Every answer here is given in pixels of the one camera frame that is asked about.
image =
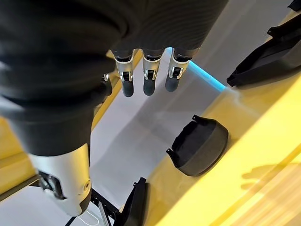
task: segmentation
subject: white cable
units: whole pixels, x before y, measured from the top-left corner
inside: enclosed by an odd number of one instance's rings
[[[99,219],[97,217],[95,217],[92,213],[90,213],[88,210],[86,210],[86,212],[88,212],[88,214],[90,214],[91,216],[93,216],[96,220],[97,220],[97,224],[95,225],[90,225],[88,224],[86,221],[84,221],[82,218],[78,217],[82,222],[84,222],[86,225],[88,226],[96,226],[96,225],[99,225]]]

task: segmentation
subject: blue light strip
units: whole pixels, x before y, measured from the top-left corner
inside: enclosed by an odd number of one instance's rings
[[[172,53],[173,49],[171,47],[167,48],[169,53]],[[202,68],[197,66],[194,62],[190,61],[187,67],[188,70],[191,70],[198,77],[206,81],[209,85],[216,88],[218,91],[222,92],[226,87],[220,83],[217,79],[212,77],[209,73],[204,71]]]

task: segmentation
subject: robotic arm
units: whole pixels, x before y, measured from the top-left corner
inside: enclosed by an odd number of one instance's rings
[[[133,50],[143,50],[151,95],[162,53],[173,47],[166,89],[175,91],[227,0],[4,0],[0,2],[0,114],[40,186],[70,216],[91,199],[93,109],[111,93],[117,66],[125,96]],[[111,49],[116,63],[105,56]]]

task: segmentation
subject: black fingertip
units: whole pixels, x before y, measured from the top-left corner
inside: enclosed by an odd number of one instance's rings
[[[143,91],[145,95],[151,96],[155,91],[155,80],[152,79],[144,79]]]
[[[123,81],[122,82],[122,91],[126,97],[131,97],[134,93],[133,81]]]
[[[179,79],[177,78],[170,78],[168,75],[165,81],[165,88],[168,92],[174,92],[179,85]]]

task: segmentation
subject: robotic finger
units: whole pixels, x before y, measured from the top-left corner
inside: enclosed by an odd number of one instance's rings
[[[188,53],[182,55],[173,49],[173,52],[170,56],[168,74],[165,81],[165,88],[167,91],[174,92],[178,88],[180,78],[192,59],[192,56],[188,55]]]
[[[144,84],[143,91],[145,95],[151,96],[155,91],[156,77],[159,71],[160,61],[164,50],[159,50],[158,54],[147,54],[143,51],[143,74]]]
[[[115,61],[120,79],[122,81],[123,94],[126,97],[131,97],[134,93],[133,52],[126,57],[115,56]]]

